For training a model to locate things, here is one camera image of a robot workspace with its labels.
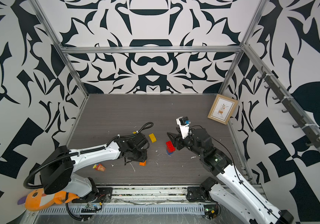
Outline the red lego brick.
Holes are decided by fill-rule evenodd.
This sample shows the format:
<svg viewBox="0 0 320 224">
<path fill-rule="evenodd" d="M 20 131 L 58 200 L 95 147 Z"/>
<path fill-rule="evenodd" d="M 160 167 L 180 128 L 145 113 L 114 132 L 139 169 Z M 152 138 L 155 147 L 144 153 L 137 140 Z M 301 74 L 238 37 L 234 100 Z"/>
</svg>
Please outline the red lego brick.
<svg viewBox="0 0 320 224">
<path fill-rule="evenodd" d="M 176 148 L 174 147 L 174 145 L 172 144 L 171 141 L 166 142 L 166 146 L 167 146 L 167 151 L 168 152 L 176 151 Z"/>
</svg>

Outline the orange long lego brick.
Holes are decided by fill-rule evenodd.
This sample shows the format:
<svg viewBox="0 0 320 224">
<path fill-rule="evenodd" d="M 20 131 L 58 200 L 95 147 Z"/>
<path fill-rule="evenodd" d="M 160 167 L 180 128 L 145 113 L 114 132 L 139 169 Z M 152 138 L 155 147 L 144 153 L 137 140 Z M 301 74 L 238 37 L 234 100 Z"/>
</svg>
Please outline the orange long lego brick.
<svg viewBox="0 0 320 224">
<path fill-rule="evenodd" d="M 139 164 L 140 164 L 140 166 L 146 166 L 147 165 L 147 161 L 140 162 Z"/>
</svg>

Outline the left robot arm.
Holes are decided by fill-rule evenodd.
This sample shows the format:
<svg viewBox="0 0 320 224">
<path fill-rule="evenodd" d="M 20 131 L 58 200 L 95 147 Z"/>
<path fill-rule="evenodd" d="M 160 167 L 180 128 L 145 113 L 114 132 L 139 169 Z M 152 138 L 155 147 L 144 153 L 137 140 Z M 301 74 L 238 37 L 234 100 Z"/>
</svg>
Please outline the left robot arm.
<svg viewBox="0 0 320 224">
<path fill-rule="evenodd" d="M 124 159 L 125 164 L 145 162 L 150 143 L 143 130 L 153 127 L 152 122 L 146 123 L 133 134 L 117 135 L 106 144 L 82 149 L 58 147 L 38 168 L 30 172 L 23 186 L 26 189 L 43 189 L 46 195 L 65 191 L 79 197 L 87 197 L 96 193 L 96 185 L 90 177 L 81 177 L 76 172 L 82 168 Z"/>
</svg>

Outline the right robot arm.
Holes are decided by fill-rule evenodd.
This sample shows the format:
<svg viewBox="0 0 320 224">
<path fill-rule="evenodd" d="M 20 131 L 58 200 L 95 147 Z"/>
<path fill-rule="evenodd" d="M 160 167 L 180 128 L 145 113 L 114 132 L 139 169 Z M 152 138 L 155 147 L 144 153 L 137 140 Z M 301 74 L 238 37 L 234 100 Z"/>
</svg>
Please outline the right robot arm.
<svg viewBox="0 0 320 224">
<path fill-rule="evenodd" d="M 293 215 L 264 198 L 240 173 L 234 162 L 212 143 L 204 128 L 193 129 L 187 137 L 167 134 L 173 146 L 187 148 L 200 157 L 203 167 L 214 177 L 200 187 L 213 201 L 224 206 L 245 224 L 291 224 Z"/>
</svg>

